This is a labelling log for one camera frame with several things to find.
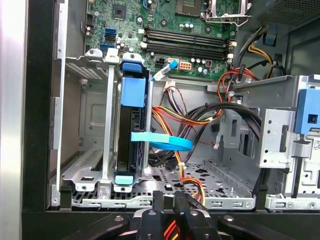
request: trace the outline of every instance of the perforated metal panel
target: perforated metal panel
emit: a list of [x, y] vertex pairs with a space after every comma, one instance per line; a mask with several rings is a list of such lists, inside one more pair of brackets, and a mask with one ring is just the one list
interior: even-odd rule
[[300, 26], [320, 15], [320, 0], [279, 0], [259, 21]]

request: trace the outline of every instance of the small white connector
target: small white connector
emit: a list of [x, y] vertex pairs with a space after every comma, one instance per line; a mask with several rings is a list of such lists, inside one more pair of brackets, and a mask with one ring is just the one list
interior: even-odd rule
[[167, 91], [167, 89], [169, 89], [169, 88], [171, 88], [172, 91], [175, 91], [176, 90], [175, 86], [176, 86], [176, 82], [175, 81], [173, 81], [173, 80], [166, 81], [165, 85], [163, 87], [163, 92]]
[[236, 47], [238, 44], [236, 41], [232, 41], [229, 43], [229, 47]]
[[145, 34], [145, 30], [143, 28], [138, 29], [138, 34]]
[[227, 56], [226, 56], [227, 59], [234, 59], [234, 54], [233, 53], [229, 53]]
[[147, 46], [148, 46], [148, 45], [147, 45], [145, 42], [141, 42], [141, 43], [140, 43], [140, 47], [141, 47], [142, 49], [146, 49]]

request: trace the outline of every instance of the blue drive bracket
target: blue drive bracket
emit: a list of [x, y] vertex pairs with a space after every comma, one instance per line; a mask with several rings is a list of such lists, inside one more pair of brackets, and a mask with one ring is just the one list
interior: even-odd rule
[[118, 185], [131, 185], [134, 182], [134, 176], [116, 175], [114, 182]]
[[295, 132], [308, 134], [310, 129], [320, 129], [320, 90], [300, 90], [296, 113]]
[[150, 142], [151, 147], [169, 151], [190, 151], [193, 143], [185, 138], [154, 132], [131, 132], [132, 142]]
[[[142, 65], [137, 62], [123, 62], [122, 71], [142, 73]], [[123, 77], [121, 91], [121, 105], [127, 107], [143, 108], [145, 106], [146, 79]]]
[[143, 108], [145, 106], [145, 94], [145, 78], [124, 77], [122, 79], [122, 106]]

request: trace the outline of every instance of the metal chassis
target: metal chassis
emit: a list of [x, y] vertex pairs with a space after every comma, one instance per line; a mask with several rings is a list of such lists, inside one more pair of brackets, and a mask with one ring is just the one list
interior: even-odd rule
[[[28, 1], [22, 239], [61, 239], [109, 214], [98, 211], [47, 209], [54, 7], [53, 0]], [[215, 211], [211, 212], [210, 216], [216, 220], [220, 214], [222, 213]], [[259, 211], [233, 214], [256, 221], [295, 239], [315, 240], [320, 235], [320, 228], [315, 228], [313, 224], [320, 222], [318, 212]]]

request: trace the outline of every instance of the capacitor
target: capacitor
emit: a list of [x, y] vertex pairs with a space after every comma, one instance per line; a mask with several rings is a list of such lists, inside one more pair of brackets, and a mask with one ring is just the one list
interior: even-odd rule
[[91, 34], [91, 32], [89, 32], [89, 31], [87, 31], [87, 32], [85, 33], [85, 35], [86, 35], [88, 38], [92, 38], [92, 34]]
[[90, 26], [86, 26], [86, 31], [92, 33], [92, 28]]
[[150, 7], [151, 7], [151, 4], [152, 4], [152, 0], [148, 0], [148, 2], [146, 3], [146, 6], [147, 6], [148, 8], [150, 8]]

